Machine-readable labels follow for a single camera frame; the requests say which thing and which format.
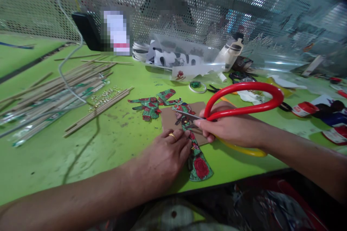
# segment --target gold ring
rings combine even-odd
[[[177,138],[174,136],[173,133],[169,133],[169,135],[172,136],[177,141]]]

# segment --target red scissor handle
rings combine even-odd
[[[247,106],[244,108],[236,108],[236,109],[230,109],[225,110],[221,112],[216,112],[210,115],[212,106],[214,103],[218,101],[221,97],[230,94],[232,92],[242,91],[242,90],[259,90],[259,91],[265,91],[272,95],[272,99],[264,104],[254,105],[254,106]],[[280,89],[277,87],[262,83],[262,82],[242,82],[237,83],[231,86],[228,86],[226,88],[223,88],[219,90],[216,94],[214,94],[211,99],[208,101],[204,117],[208,121],[213,121],[217,118],[221,117],[227,117],[227,116],[233,116],[233,115],[240,115],[240,114],[251,114],[251,113],[259,113],[264,112],[267,110],[271,110],[273,108],[278,107],[283,102],[284,96]]]

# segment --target perforated metal panel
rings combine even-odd
[[[78,41],[56,0],[0,0],[0,29]],[[127,6],[134,40],[150,32],[220,48],[235,32],[245,35],[244,53],[286,54],[305,59],[303,48],[328,54],[347,42],[344,0],[62,0],[67,13],[91,13],[100,24],[101,6]]]

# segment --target green tabletop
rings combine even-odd
[[[9,34],[0,34],[0,42],[17,46],[34,44],[33,49],[21,49],[0,45],[0,78],[42,57],[65,43],[65,41],[62,40],[41,39],[28,35]]]
[[[25,89],[49,71],[54,72],[51,78],[58,76],[57,66],[60,61],[53,59],[66,57],[73,48],[71,46],[61,50],[51,58],[1,84],[0,99]],[[84,46],[76,55],[88,53],[93,52]],[[154,137],[161,133],[161,119],[158,118],[152,122],[143,121],[142,111],[132,110],[134,104],[128,103],[127,99],[155,96],[158,92],[168,88],[176,91],[173,98],[181,97],[187,103],[207,102],[212,96],[210,92],[205,94],[191,92],[187,83],[156,78],[156,74],[146,70],[144,64],[133,61],[131,57],[108,57],[105,60],[133,62],[134,66],[114,66],[110,84],[104,88],[133,86],[134,89],[130,95],[66,139],[62,137],[64,129],[85,116],[88,113],[87,106],[67,113],[19,148],[11,146],[10,136],[1,139],[0,205],[33,192],[88,178],[117,167],[140,154],[150,145]],[[79,59],[70,60],[66,63],[64,70],[78,65],[81,65]],[[317,80],[317,83],[323,84],[324,81]],[[286,99],[286,102],[296,105],[302,101],[311,101],[316,97],[318,95],[310,94],[306,90],[299,90]],[[227,98],[239,107],[250,105],[250,103],[241,101],[238,95],[228,95]],[[283,112],[278,108],[254,114],[254,116],[347,154],[345,147],[336,146],[322,136],[320,131],[330,127],[319,119],[298,118],[292,113]],[[202,146],[201,150],[213,169],[214,175],[202,182],[190,182],[188,171],[185,168],[170,193],[219,185],[288,167],[270,155],[264,158],[251,157],[227,148],[218,141]]]

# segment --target gray cable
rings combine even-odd
[[[59,71],[59,74],[61,76],[61,78],[63,79],[67,89],[75,96],[77,97],[79,100],[81,100],[83,103],[81,105],[78,105],[78,106],[75,106],[75,107],[72,107],[72,108],[68,108],[68,109],[62,109],[62,110],[53,110],[53,111],[50,111],[50,112],[46,112],[46,113],[43,113],[43,114],[40,114],[28,121],[25,121],[23,124],[20,124],[19,126],[16,126],[15,128],[11,129],[11,130],[8,130],[7,132],[3,133],[3,134],[0,134],[0,139],[10,133],[13,133],[15,131],[17,131],[18,129],[36,121],[37,119],[43,117],[43,116],[46,116],[46,115],[49,115],[49,114],[56,114],[56,113],[59,113],[59,112],[65,112],[65,111],[70,111],[72,109],[75,109],[75,108],[78,108],[78,107],[81,107],[81,106],[84,106],[87,101],[85,101],[83,98],[81,98],[80,96],[78,96],[72,89],[71,87],[69,86],[69,84],[67,83],[62,71],[61,71],[61,67],[64,65],[64,63],[76,52],[78,51],[82,46],[83,46],[83,37],[80,33],[80,31],[78,30],[78,28],[76,27],[76,25],[74,24],[74,22],[70,19],[70,17],[66,14],[65,10],[63,9],[62,5],[61,5],[61,2],[60,0],[57,0],[58,2],[58,5],[59,5],[59,8],[61,9],[61,11],[64,13],[64,15],[66,16],[66,18],[70,21],[70,23],[73,25],[73,27],[76,29],[76,31],[78,32],[81,40],[80,40],[80,44],[77,46],[76,49],[74,49],[64,60],[63,62],[59,65],[58,67],[58,71]]]

